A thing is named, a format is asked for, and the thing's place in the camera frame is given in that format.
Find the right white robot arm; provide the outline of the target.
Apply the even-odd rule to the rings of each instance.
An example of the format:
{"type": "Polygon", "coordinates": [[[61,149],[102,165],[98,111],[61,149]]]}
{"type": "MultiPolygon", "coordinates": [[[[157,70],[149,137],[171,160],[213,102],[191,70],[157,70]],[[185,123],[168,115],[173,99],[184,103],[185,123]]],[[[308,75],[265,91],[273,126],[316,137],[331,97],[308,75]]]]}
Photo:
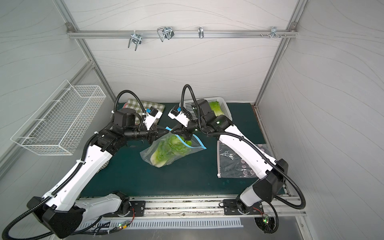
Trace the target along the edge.
{"type": "Polygon", "coordinates": [[[192,104],[196,115],[200,117],[192,119],[191,115],[181,107],[174,106],[168,116],[177,120],[179,124],[173,127],[172,133],[190,139],[195,132],[217,134],[219,141],[232,149],[254,171],[258,180],[246,188],[236,198],[236,206],[240,213],[247,214],[254,204],[259,202],[271,203],[273,198],[283,187],[285,178],[278,173],[273,166],[281,171],[288,171],[288,163],[284,160],[276,161],[265,154],[260,148],[253,149],[246,143],[246,138],[233,122],[225,115],[216,116],[209,103],[205,99],[192,104]]]}

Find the clear blue zipper bag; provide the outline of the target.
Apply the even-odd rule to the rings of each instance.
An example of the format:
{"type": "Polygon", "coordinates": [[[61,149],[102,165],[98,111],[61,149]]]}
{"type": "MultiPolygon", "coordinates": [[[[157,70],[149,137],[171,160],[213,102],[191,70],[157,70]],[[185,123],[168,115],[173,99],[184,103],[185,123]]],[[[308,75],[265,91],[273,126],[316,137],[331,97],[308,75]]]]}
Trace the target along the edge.
{"type": "Polygon", "coordinates": [[[203,142],[192,134],[191,140],[171,133],[171,128],[166,127],[169,133],[155,140],[152,145],[141,151],[140,156],[146,163],[161,168],[185,156],[206,150],[203,142]]]}

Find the white plastic basket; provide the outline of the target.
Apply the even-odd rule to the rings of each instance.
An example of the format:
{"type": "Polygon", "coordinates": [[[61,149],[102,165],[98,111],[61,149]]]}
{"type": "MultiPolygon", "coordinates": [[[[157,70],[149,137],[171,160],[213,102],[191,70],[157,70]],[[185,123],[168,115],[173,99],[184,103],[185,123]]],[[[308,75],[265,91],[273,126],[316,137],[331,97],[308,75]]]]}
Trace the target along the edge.
{"type": "MultiPolygon", "coordinates": [[[[207,100],[208,102],[213,102],[213,101],[218,101],[220,104],[221,104],[221,109],[222,111],[224,112],[224,115],[230,119],[231,121],[233,120],[232,118],[232,114],[230,112],[230,109],[227,105],[227,103],[225,102],[225,100],[221,97],[212,97],[212,98],[205,98],[205,100],[207,100]]],[[[193,100],[186,100],[184,101],[184,108],[190,112],[190,114],[192,115],[192,118],[193,120],[196,120],[197,119],[197,116],[192,108],[192,103],[193,103],[193,100]]]]}

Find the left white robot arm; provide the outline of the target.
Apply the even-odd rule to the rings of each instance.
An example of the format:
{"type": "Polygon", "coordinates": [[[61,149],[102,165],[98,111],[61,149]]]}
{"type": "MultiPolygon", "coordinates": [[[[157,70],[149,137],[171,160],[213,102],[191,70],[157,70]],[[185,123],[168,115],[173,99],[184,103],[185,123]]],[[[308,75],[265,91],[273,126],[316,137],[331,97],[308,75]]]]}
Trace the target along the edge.
{"type": "Polygon", "coordinates": [[[81,201],[78,197],[101,167],[128,141],[152,143],[167,134],[168,130],[155,124],[162,114],[153,107],[146,109],[139,126],[135,123],[138,116],[135,110],[116,110],[112,122],[85,145],[81,159],[71,171],[43,197],[34,197],[28,202],[27,207],[34,211],[34,216],[50,230],[50,234],[63,239],[93,218],[106,214],[124,217],[131,213],[130,198],[119,191],[90,201],[81,201]]]}

